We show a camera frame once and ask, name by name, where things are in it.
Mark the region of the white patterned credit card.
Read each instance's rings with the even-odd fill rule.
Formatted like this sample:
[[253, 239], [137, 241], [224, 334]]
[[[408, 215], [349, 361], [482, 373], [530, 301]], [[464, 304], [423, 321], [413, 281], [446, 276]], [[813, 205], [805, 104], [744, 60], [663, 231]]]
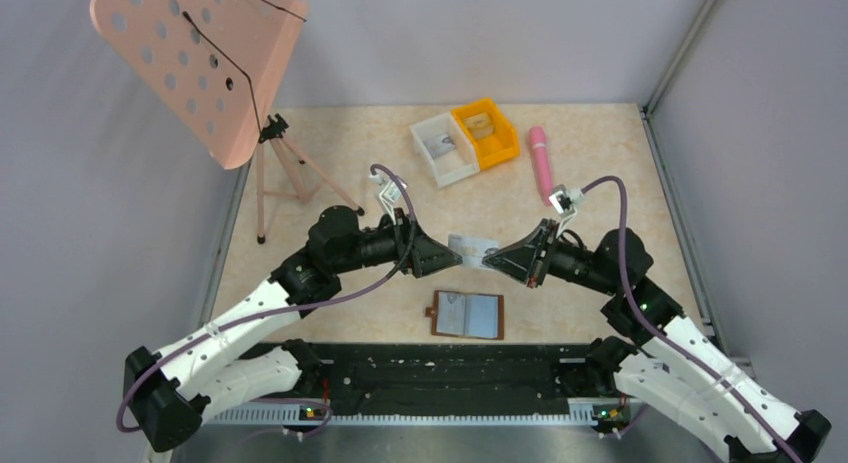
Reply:
[[489, 270], [483, 258], [499, 250], [499, 242], [493, 239], [450, 234], [448, 247], [462, 258], [461, 265], [477, 270]]

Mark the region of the brown leather card holder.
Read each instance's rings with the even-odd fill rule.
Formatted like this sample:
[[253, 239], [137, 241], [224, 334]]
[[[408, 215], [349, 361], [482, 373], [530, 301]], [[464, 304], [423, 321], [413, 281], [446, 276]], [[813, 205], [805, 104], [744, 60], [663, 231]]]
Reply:
[[487, 341], [505, 337], [503, 295], [437, 290], [424, 315], [435, 336]]

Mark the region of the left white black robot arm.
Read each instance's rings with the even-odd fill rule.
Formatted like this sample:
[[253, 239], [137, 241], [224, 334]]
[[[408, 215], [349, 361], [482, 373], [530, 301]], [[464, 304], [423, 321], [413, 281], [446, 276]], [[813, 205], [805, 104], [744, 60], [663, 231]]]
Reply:
[[[303, 342], [284, 343], [265, 357], [242, 356], [271, 333], [364, 296], [396, 273], [422, 278], [461, 262], [400, 208], [361, 228], [357, 211], [329, 207], [304, 247], [235, 306], [178, 341], [157, 350], [140, 346], [125, 358], [117, 426], [143, 433], [153, 451], [165, 453], [229, 408], [309, 386], [320, 363]], [[136, 426], [125, 424], [125, 413]]]

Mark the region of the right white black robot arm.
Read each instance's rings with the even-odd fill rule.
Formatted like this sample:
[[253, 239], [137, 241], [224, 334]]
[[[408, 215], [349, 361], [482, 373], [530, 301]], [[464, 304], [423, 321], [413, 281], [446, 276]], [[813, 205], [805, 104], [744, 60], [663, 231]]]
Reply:
[[632, 396], [696, 437], [722, 462], [811, 462], [832, 425], [760, 386], [702, 333], [647, 275], [653, 264], [631, 230], [590, 251], [545, 219], [524, 239], [484, 257], [529, 288], [556, 277], [609, 296], [601, 312], [615, 335], [593, 344], [586, 366], [599, 391]]

